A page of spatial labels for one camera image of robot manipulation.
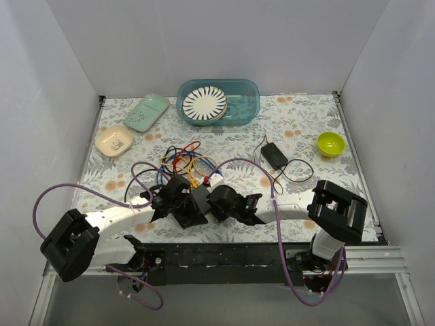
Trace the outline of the black power adapter brick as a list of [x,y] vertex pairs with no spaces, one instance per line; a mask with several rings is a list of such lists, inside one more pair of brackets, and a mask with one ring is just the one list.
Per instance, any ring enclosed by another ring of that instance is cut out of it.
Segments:
[[267,143],[265,146],[262,146],[260,153],[274,170],[283,168],[289,162],[283,152],[274,143]]

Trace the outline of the black network switch box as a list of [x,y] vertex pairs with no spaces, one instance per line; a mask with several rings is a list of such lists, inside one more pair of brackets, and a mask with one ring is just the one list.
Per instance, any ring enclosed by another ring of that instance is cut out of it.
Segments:
[[201,213],[206,215],[211,210],[211,206],[207,202],[210,191],[205,185],[199,185],[191,191],[191,194]]

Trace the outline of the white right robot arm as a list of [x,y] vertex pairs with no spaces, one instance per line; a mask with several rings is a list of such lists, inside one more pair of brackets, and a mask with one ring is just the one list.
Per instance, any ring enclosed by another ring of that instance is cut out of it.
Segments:
[[310,254],[330,261],[345,244],[362,241],[368,202],[337,184],[320,180],[312,190],[298,194],[242,196],[228,185],[213,188],[207,203],[216,219],[231,217],[245,225],[278,220],[311,220],[320,231],[314,235]]

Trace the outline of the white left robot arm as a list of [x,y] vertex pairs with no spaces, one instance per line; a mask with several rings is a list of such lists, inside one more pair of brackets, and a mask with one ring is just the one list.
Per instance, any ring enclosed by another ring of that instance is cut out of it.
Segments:
[[122,206],[90,213],[71,209],[47,235],[40,250],[65,282],[75,280],[90,267],[145,270],[151,265],[145,245],[121,232],[167,215],[174,216],[182,228],[206,224],[208,196],[206,186],[191,189],[183,177],[176,176],[155,188],[152,195],[142,193]]

